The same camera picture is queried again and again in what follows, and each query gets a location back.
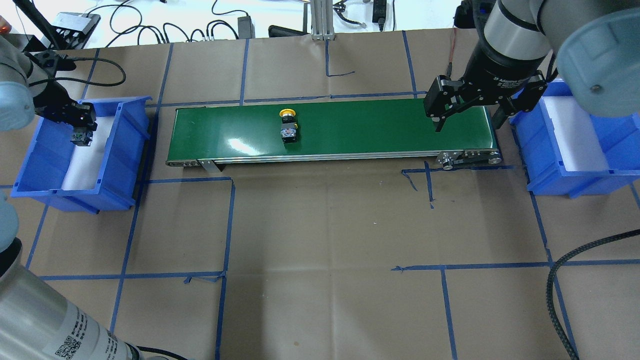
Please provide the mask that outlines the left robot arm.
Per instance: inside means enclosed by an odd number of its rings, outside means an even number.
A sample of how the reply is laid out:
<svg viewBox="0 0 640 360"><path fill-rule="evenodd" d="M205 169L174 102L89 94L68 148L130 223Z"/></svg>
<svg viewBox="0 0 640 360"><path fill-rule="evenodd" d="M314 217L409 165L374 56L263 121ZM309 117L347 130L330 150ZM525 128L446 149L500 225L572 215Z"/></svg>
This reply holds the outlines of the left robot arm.
<svg viewBox="0 0 640 360"><path fill-rule="evenodd" d="M97 127L92 104L81 103L33 55L1 38L1 131L32 129L42 117L75 129L82 145ZM22 212L1 192L1 358L3 360L141 360L83 309L26 268Z"/></svg>

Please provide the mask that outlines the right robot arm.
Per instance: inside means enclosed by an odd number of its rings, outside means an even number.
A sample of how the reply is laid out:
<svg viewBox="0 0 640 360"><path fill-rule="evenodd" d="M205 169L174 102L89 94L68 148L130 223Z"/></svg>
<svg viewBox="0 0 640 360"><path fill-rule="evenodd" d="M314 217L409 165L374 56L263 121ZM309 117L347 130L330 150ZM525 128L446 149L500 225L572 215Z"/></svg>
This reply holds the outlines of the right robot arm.
<svg viewBox="0 0 640 360"><path fill-rule="evenodd" d="M454 114L492 105L499 129L534 109L557 77L589 114L639 111L637 0L464 0L454 26L473 28L478 41L464 74L439 75L426 93L437 132Z"/></svg>

